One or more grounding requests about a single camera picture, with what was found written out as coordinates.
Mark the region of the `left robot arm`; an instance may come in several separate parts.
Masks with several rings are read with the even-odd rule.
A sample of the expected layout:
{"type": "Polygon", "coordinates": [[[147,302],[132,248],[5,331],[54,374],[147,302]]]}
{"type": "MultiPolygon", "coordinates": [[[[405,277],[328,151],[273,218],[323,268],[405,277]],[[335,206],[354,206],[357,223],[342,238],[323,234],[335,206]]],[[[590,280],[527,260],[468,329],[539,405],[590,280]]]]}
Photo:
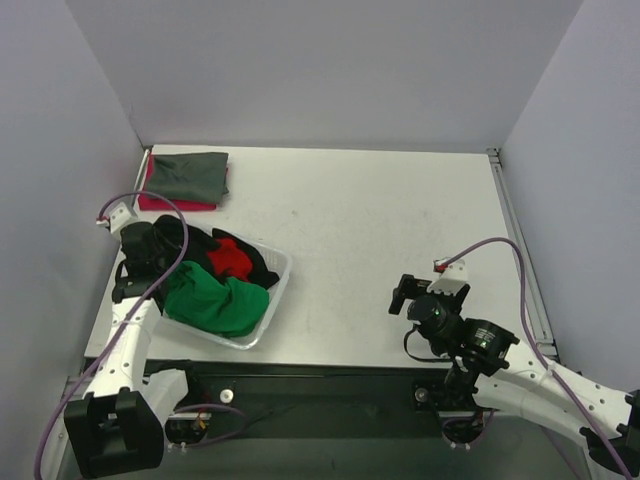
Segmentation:
{"type": "Polygon", "coordinates": [[[160,465],[164,426],[174,408],[195,409],[202,387],[171,369],[144,375],[149,346],[168,295],[168,277],[182,249],[149,222],[121,229],[123,261],[112,291],[108,343],[83,397],[69,402],[64,424],[80,473],[99,479],[160,465]]]}

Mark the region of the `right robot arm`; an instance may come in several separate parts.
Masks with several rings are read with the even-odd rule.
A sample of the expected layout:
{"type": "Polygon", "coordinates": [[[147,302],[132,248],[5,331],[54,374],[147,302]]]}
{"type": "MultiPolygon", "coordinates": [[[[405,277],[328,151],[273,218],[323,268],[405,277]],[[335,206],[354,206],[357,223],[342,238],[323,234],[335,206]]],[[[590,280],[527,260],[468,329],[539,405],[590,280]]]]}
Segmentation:
{"type": "Polygon", "coordinates": [[[437,290],[409,274],[392,291],[389,314],[407,313],[426,340],[431,363],[448,363],[448,404],[471,402],[518,416],[584,446],[599,466],[639,476],[639,393],[606,387],[546,357],[488,320],[462,317],[469,284],[437,290]]]}

